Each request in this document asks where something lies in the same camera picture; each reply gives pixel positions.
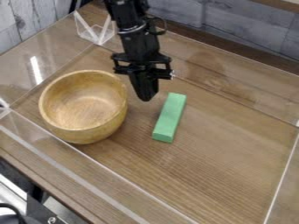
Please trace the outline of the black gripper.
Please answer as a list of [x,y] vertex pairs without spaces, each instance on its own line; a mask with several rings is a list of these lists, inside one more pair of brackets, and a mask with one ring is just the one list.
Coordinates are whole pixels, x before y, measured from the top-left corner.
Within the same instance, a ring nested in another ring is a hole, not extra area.
[[158,31],[154,27],[118,31],[125,51],[111,56],[115,72],[130,76],[137,96],[145,102],[159,92],[159,79],[170,80],[174,75],[173,59],[161,53],[159,36],[165,34],[166,30]]

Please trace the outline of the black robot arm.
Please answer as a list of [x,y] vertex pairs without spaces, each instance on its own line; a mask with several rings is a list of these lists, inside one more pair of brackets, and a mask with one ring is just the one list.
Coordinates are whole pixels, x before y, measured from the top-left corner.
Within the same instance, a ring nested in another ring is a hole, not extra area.
[[174,77],[173,59],[161,53],[158,38],[167,29],[158,31],[155,25],[155,20],[165,20],[147,16],[149,0],[105,0],[105,4],[125,49],[111,56],[115,73],[129,76],[139,99],[149,102],[159,92],[159,80]]

